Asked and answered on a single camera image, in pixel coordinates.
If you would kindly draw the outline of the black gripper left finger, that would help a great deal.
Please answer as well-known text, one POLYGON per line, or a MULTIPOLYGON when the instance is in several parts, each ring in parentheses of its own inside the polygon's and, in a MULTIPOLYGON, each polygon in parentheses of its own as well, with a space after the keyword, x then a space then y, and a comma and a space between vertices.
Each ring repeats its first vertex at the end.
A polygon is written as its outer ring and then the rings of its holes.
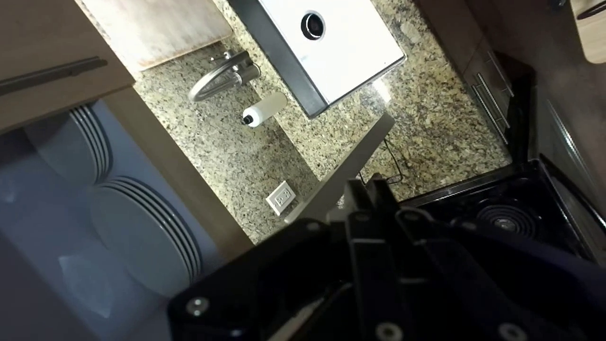
POLYGON ((377 187, 348 179, 344 187, 346 242, 363 341, 403 341, 405 301, 390 238, 392 208, 377 187))

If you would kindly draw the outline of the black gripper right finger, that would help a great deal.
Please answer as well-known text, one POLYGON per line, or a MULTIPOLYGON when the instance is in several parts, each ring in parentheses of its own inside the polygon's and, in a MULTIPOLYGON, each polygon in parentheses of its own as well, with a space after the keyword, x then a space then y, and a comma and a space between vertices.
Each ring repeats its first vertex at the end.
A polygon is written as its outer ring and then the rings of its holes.
POLYGON ((401 208, 384 179, 369 181, 371 202, 396 244, 399 316, 414 341, 564 341, 568 331, 511 301, 473 255, 443 234, 428 212, 401 208))

